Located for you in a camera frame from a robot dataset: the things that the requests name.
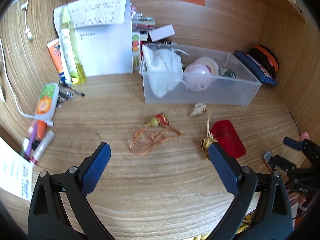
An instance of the purple pen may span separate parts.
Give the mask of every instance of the purple pen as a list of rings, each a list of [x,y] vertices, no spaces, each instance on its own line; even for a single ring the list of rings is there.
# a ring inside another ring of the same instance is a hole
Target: purple pen
[[[24,158],[25,158],[27,161],[30,160],[31,147],[32,147],[33,142],[34,142],[35,139],[36,139],[37,127],[38,127],[38,122],[35,124],[35,126],[34,126],[34,128],[33,128],[33,132],[32,132],[32,134],[31,134],[31,136],[30,136],[30,141],[29,141],[29,144],[28,144],[28,147],[27,147],[25,156],[24,156]]]

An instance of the red card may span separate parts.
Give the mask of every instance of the red card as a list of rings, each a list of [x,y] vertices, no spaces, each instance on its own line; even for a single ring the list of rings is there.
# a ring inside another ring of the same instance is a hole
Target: red card
[[[211,129],[211,133],[229,156],[237,159],[247,153],[229,120],[216,122]]]

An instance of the sunscreen tube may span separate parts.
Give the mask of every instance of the sunscreen tube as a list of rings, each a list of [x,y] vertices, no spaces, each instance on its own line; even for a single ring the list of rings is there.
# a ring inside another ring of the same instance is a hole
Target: sunscreen tube
[[[47,46],[52,62],[59,74],[59,77],[62,80],[62,82],[64,82],[66,78],[64,76],[64,71],[62,67],[59,39],[55,39],[54,41],[49,42]]]

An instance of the white face mask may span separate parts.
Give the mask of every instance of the white face mask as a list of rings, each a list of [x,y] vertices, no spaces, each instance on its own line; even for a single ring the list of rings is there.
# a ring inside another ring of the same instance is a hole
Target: white face mask
[[[174,52],[175,50],[158,49],[152,51],[145,45],[142,45],[142,51],[152,92],[156,97],[162,98],[182,81],[181,57]]]

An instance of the transparent plastic box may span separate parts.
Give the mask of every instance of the transparent plastic box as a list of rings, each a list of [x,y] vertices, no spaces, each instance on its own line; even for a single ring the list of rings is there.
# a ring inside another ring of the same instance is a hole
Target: transparent plastic box
[[[179,52],[175,51],[181,56],[183,64],[193,63],[197,58],[207,56],[213,58],[219,65],[227,69],[234,70],[237,78],[225,77],[220,75],[201,75],[192,73],[183,73],[181,82],[173,88],[168,89],[168,92],[162,97],[158,98],[154,95],[149,77],[155,75],[154,78],[158,80],[181,80],[181,73],[159,73],[148,72],[144,57],[142,57],[140,74],[143,78],[144,98],[146,104],[217,104],[217,105],[237,105],[247,107],[251,100],[258,92],[261,83],[260,81],[231,53],[192,47],[187,45],[164,45],[164,44],[147,44],[152,50],[157,49],[180,49],[190,55],[190,58]],[[188,89],[184,80],[188,76],[209,78],[211,84],[209,87],[201,92],[193,92]]]

